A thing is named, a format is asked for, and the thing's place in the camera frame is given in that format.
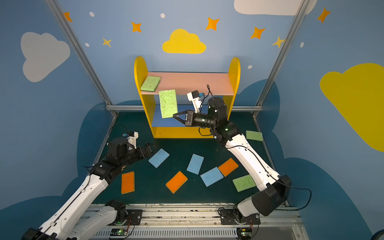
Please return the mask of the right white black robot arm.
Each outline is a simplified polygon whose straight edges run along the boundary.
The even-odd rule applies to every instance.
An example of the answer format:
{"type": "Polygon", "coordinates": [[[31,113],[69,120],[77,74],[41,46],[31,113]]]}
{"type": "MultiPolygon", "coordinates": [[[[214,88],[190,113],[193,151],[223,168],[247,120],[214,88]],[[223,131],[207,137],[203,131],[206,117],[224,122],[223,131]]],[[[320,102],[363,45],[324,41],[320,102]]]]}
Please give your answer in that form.
{"type": "Polygon", "coordinates": [[[213,97],[208,101],[208,112],[201,113],[197,107],[173,115],[186,127],[208,128],[217,142],[231,152],[250,174],[259,192],[234,206],[234,215],[240,222],[254,214],[268,216],[287,200],[292,180],[273,170],[252,148],[246,136],[228,120],[224,100],[213,97]]]}

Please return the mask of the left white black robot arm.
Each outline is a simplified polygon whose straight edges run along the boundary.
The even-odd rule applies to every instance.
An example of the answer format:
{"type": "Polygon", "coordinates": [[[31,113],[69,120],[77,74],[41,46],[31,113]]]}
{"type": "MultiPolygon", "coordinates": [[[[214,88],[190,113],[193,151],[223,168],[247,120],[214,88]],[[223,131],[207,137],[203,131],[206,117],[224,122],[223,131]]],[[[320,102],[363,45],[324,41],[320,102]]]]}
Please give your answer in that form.
{"type": "Polygon", "coordinates": [[[120,175],[123,169],[140,160],[150,158],[155,144],[136,145],[136,137],[117,138],[108,144],[108,151],[89,170],[81,186],[66,203],[38,229],[30,228],[23,240],[88,240],[110,224],[128,220],[126,205],[111,200],[88,220],[76,226],[92,202],[120,175]]]}

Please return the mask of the green sponge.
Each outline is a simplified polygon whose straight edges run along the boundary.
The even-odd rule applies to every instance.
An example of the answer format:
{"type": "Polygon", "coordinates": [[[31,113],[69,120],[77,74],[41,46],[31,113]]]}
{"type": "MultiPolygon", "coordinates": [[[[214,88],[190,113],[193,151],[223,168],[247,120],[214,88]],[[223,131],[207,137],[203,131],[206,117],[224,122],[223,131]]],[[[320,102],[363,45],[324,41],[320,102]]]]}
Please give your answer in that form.
{"type": "Polygon", "coordinates": [[[172,118],[178,113],[176,90],[159,91],[161,115],[163,119],[172,118]]]}
{"type": "Polygon", "coordinates": [[[237,192],[242,192],[242,191],[256,187],[256,183],[254,182],[253,178],[250,175],[233,179],[233,184],[237,192]]]}
{"type": "Polygon", "coordinates": [[[263,133],[256,131],[246,131],[246,139],[262,142],[264,140],[263,133]]]}
{"type": "Polygon", "coordinates": [[[145,81],[141,86],[141,91],[144,92],[155,92],[159,83],[161,81],[161,77],[158,76],[147,76],[145,81]]]}

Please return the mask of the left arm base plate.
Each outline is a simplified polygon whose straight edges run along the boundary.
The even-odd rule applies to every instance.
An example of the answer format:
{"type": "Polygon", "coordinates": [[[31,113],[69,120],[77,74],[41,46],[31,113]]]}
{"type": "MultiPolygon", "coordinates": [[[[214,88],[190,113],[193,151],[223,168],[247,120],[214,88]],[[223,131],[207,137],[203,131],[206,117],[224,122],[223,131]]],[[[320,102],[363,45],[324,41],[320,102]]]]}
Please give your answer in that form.
{"type": "Polygon", "coordinates": [[[141,223],[143,210],[119,210],[111,226],[138,226],[141,223]]]}

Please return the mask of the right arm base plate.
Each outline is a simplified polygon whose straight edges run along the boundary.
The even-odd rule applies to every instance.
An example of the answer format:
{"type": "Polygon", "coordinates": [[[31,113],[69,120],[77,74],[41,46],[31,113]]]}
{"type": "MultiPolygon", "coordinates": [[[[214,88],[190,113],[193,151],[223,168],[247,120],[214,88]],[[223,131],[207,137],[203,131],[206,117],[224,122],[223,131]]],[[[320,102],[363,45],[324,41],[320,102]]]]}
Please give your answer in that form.
{"type": "Polygon", "coordinates": [[[222,225],[259,225],[259,214],[244,217],[238,210],[219,208],[218,214],[222,225]]]}

